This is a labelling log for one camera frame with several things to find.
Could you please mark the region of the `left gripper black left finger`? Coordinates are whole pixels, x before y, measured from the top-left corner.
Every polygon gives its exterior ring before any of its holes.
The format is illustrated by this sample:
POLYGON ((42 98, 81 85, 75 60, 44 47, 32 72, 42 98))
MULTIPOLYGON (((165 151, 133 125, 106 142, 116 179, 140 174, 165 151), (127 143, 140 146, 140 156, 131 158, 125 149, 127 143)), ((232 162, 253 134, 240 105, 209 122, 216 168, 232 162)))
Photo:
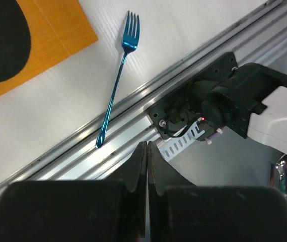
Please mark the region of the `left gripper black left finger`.
POLYGON ((103 180, 20 181, 0 197, 0 241, 139 241, 147 144, 103 180))

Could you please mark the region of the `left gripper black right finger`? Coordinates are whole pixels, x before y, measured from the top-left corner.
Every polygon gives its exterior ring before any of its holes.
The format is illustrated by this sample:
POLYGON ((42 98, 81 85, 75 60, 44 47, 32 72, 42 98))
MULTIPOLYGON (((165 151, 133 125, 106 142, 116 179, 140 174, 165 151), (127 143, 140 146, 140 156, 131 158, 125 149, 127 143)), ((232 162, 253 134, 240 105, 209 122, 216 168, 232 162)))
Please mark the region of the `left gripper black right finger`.
POLYGON ((196 186, 148 143, 151 241, 287 241, 287 201, 273 188, 196 186))

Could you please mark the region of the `blue metal fork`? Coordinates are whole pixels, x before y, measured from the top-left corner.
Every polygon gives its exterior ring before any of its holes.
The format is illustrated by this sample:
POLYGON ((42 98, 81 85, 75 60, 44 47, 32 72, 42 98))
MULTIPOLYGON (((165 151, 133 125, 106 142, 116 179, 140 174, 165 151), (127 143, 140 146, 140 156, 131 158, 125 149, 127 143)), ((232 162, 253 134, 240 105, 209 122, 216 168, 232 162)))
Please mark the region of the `blue metal fork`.
POLYGON ((125 22, 125 28, 123 32, 123 37, 121 40, 121 47, 123 49, 123 57, 120 62, 120 66, 118 69, 118 73, 116 76, 115 84, 111 93, 111 97, 107 106, 107 110, 98 134, 98 137, 96 139, 96 148, 99 149, 104 145, 106 133, 109 126, 110 121, 110 115, 112 113, 112 107, 114 104, 114 99, 117 91, 117 87, 121 78, 121 74, 123 71, 123 67, 125 64, 125 61, 127 59, 127 56, 136 51, 139 43, 139 36, 140 36, 140 20, 139 15, 128 11, 126 15, 126 22, 125 22))

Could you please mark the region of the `orange Mickey Mouse placemat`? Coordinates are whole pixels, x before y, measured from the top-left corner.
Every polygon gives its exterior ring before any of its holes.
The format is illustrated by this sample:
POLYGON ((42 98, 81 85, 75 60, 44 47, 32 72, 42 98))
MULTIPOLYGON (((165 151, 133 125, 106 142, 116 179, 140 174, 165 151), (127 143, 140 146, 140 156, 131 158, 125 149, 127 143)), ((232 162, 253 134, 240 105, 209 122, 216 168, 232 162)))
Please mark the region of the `orange Mickey Mouse placemat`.
POLYGON ((78 1, 0 1, 0 96, 97 40, 78 1))

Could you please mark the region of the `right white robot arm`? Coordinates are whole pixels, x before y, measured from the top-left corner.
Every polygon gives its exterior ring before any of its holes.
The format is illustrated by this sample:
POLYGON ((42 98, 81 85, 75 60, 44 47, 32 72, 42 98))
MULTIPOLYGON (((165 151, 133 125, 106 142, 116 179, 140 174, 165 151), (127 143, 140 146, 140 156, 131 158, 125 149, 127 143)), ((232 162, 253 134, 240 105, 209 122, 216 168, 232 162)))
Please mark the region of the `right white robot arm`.
POLYGON ((224 126, 287 155, 287 75, 256 63, 216 80, 200 77, 188 90, 190 107, 214 129, 224 126))

